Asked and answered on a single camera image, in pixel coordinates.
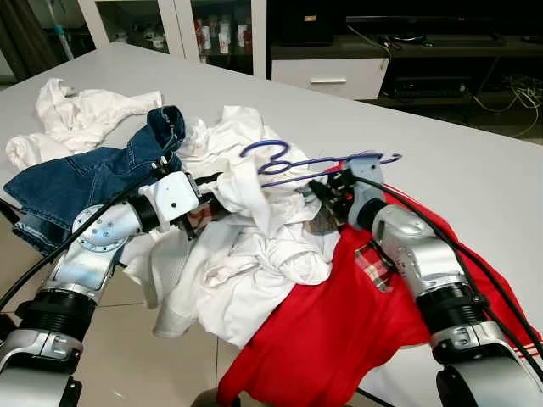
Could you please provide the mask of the purple wire hanger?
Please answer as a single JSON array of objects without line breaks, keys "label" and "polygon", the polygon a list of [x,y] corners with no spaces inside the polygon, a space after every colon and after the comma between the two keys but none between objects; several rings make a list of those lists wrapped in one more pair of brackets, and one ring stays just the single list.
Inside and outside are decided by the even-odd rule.
[{"label": "purple wire hanger", "polygon": [[276,146],[280,147],[280,151],[269,156],[269,160],[264,165],[261,165],[257,168],[257,175],[276,175],[286,173],[286,171],[291,170],[294,167],[304,167],[319,163],[340,163],[340,162],[349,162],[352,159],[376,159],[380,165],[391,164],[396,160],[403,158],[403,155],[400,153],[391,153],[390,158],[384,159],[383,153],[376,153],[369,150],[354,153],[351,155],[343,156],[343,158],[315,158],[315,159],[306,159],[306,160],[286,160],[283,159],[283,156],[290,151],[290,143],[284,140],[263,140],[256,141],[255,143],[249,144],[247,147],[242,148],[239,153],[240,158],[247,158],[249,152],[257,150],[257,148]]}]

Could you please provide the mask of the black television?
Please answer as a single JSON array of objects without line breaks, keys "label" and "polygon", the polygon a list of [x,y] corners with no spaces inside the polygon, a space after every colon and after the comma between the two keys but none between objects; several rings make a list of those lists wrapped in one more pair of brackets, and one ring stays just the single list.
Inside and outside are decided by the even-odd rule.
[{"label": "black television", "polygon": [[543,0],[336,0],[350,27],[389,35],[535,35]]}]

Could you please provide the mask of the wide white drawer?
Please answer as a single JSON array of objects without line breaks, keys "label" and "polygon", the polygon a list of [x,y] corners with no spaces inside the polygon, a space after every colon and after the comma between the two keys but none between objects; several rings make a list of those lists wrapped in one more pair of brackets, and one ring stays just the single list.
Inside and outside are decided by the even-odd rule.
[{"label": "wide white drawer", "polygon": [[350,100],[380,93],[390,59],[273,59],[271,80]]}]

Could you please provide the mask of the black speaker box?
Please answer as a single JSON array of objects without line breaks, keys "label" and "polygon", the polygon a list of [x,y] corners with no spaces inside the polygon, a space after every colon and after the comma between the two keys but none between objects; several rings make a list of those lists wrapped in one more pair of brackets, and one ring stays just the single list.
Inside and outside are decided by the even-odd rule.
[{"label": "black speaker box", "polygon": [[282,0],[277,7],[282,27],[279,43],[285,47],[328,46],[338,22],[336,0]]}]

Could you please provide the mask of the dark brown curtain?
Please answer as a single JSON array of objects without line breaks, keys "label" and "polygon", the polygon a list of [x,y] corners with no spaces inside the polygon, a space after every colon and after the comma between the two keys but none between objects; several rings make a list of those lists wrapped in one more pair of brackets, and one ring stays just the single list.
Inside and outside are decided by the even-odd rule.
[{"label": "dark brown curtain", "polygon": [[32,12],[30,0],[0,0],[0,52],[16,81],[61,64]]}]

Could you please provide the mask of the blue denim jeans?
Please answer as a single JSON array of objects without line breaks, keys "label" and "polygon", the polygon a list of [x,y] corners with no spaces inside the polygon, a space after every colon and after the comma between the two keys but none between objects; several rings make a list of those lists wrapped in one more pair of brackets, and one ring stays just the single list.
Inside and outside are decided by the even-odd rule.
[{"label": "blue denim jeans", "polygon": [[152,109],[124,148],[101,147],[51,159],[21,170],[3,186],[24,212],[11,232],[46,255],[71,232],[86,207],[104,204],[126,187],[152,185],[153,164],[165,156],[179,170],[175,152],[185,140],[185,117],[177,106]]}]

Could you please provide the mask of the black av receiver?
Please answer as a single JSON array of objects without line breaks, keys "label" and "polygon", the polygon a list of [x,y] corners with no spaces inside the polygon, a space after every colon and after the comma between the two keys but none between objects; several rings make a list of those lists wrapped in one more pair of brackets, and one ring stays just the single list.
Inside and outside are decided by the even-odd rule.
[{"label": "black av receiver", "polygon": [[444,98],[469,92],[469,76],[396,76],[388,92],[393,98]]}]

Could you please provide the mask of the red polo shirt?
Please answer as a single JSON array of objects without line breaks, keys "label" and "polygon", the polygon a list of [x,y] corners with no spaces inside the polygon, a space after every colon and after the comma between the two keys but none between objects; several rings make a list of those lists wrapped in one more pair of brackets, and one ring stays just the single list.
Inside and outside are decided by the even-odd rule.
[{"label": "red polo shirt", "polygon": [[[441,217],[414,203],[462,245]],[[494,280],[475,264],[468,270],[500,321],[536,357],[508,282],[494,269]],[[329,278],[294,288],[272,311],[221,378],[217,398],[248,394],[272,407],[345,407],[372,369],[422,344],[430,346],[429,332],[402,276],[378,259],[372,234],[342,225]]]}]

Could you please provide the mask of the white tv cabinet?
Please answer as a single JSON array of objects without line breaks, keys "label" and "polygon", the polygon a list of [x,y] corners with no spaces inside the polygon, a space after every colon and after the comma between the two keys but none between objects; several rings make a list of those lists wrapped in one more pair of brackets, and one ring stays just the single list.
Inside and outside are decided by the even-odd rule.
[{"label": "white tv cabinet", "polygon": [[[451,103],[513,93],[523,79],[543,74],[543,44],[531,35],[389,35],[350,27],[336,12],[334,39],[328,46],[285,47],[277,7],[282,0],[76,0],[96,47],[131,44],[168,57],[271,79],[273,59],[390,59],[379,96],[395,104],[419,98],[393,98],[396,76],[469,76],[469,92],[444,97]],[[230,51],[218,53],[216,32],[222,15],[230,19]],[[195,20],[210,27],[212,47],[201,57]],[[238,53],[237,24],[249,22],[249,53]]]}]

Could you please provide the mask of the white crumpled shirt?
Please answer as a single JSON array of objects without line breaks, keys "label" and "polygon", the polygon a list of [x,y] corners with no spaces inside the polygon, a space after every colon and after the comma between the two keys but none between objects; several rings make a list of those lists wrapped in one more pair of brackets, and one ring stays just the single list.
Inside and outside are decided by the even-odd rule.
[{"label": "white crumpled shirt", "polygon": [[122,120],[163,106],[160,92],[132,97],[101,89],[75,92],[62,82],[51,78],[40,89],[35,111],[43,131],[14,136],[5,144],[16,170],[92,151]]}]

